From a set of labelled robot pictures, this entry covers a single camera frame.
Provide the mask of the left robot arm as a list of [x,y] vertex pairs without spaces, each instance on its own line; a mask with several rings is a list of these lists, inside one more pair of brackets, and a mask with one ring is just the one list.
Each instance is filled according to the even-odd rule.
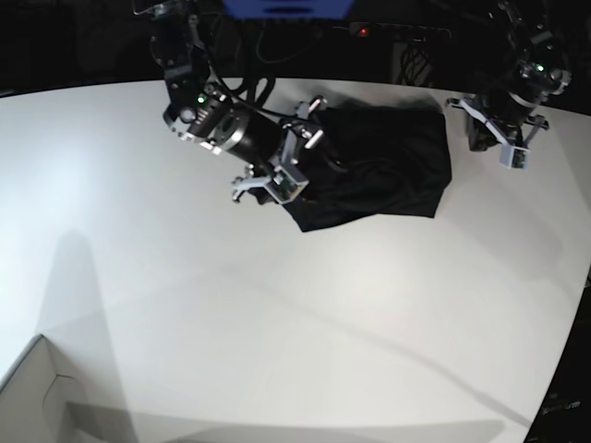
[[474,97],[450,98],[446,104],[466,113],[471,151],[499,145],[500,163],[523,170],[535,134],[549,129],[546,117],[535,110],[562,94],[572,73],[542,1],[499,1],[491,16],[505,32],[508,65]]

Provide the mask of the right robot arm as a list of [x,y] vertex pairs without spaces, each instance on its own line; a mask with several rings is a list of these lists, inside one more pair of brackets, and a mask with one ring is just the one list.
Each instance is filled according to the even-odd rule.
[[246,165],[232,183],[232,199],[246,193],[260,203],[294,202],[309,181],[297,168],[301,150],[317,146],[324,132],[315,118],[322,96],[300,102],[291,114],[264,107],[274,78],[261,93],[249,75],[232,89],[219,73],[211,30],[195,1],[135,1],[135,15],[151,19],[151,53],[163,70],[169,104],[163,120],[184,141],[219,155],[228,153]]

